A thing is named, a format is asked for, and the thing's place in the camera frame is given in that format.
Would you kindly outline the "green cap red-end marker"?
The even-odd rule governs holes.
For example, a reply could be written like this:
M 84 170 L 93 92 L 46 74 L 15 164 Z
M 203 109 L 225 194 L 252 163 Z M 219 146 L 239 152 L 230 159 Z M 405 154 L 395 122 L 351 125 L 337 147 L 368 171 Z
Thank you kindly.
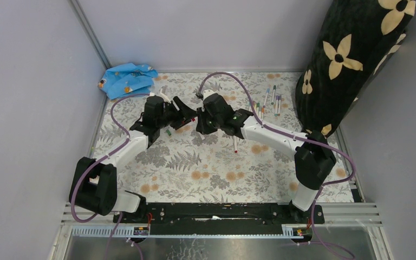
M 237 137 L 233 136 L 233 148 L 234 148 L 234 153 L 238 153 L 238 141 L 237 141 Z

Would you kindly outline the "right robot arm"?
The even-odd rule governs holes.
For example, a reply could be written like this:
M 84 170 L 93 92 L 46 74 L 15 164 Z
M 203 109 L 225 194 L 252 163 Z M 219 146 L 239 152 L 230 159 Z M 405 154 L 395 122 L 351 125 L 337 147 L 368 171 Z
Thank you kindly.
M 221 130 L 228 136 L 269 146 L 294 160 L 298 188 L 291 200 L 289 216 L 296 223 L 308 219 L 311 205 L 336 163 L 325 138 L 320 133 L 307 135 L 260 124 L 253 112 L 233 110 L 221 95 L 211 90 L 200 97 L 203 106 L 197 109 L 197 132 L 208 135 Z

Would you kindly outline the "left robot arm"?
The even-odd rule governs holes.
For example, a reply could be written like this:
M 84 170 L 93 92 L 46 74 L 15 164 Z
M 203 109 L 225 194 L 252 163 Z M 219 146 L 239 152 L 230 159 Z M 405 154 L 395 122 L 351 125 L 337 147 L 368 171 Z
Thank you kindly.
M 76 165 L 69 202 L 73 217 L 75 207 L 94 215 L 106 216 L 111 212 L 125 212 L 135 223 L 146 217 L 142 203 L 145 199 L 130 191 L 118 190 L 118 172 L 139 153 L 147 150 L 160 136 L 161 129 L 170 126 L 179 129 L 195 120 L 197 112 L 180 98 L 166 101 L 161 96 L 149 96 L 137 121 L 130 127 L 120 126 L 125 138 L 98 159 L 81 158 Z

